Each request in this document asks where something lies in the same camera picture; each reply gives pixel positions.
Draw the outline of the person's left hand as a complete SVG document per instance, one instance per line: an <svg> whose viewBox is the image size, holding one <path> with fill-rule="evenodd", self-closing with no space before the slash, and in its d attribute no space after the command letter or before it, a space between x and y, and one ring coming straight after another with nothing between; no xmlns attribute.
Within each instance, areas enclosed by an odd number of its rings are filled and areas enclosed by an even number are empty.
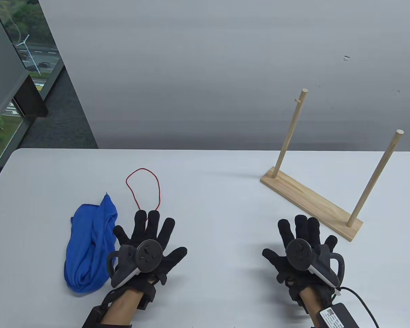
<svg viewBox="0 0 410 328"><path fill-rule="evenodd" d="M135 213L135 226L133 234L128 237L120 225L113 228L113 234L116 236L119 244L132 245L138 247L146 240L156 240L162 250L166 250L169 239L173 232L175 221L173 218L166 218L162 228L158 231L160 213L157 210L146 213L139 210ZM147 273L139 273L133 276L125 283L128 289L133 289L142 293L137 306L138 310L145 310L147 305L152 302L156 295L155 284L160 282L165 285L167 274L187 255L186 247L178 247L169 255L163 256L158 267Z"/></svg>

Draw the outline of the person's right hand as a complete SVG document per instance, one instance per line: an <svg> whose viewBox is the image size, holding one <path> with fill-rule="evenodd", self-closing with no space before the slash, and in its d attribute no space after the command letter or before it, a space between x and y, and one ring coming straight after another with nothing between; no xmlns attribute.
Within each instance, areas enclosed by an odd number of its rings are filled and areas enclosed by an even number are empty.
<svg viewBox="0 0 410 328"><path fill-rule="evenodd" d="M279 256L266 248L262 255L277 270L277 281L286 285L291 299L315 316L318 310L309 309L309 302L302 299L301 292L310 289L320 310L332 305L345 274L343 257L333 251L338 239L330 235L321 243L318 219L305 215L295 217L295 233L288 220L279 220L277 226L286 254Z"/></svg>

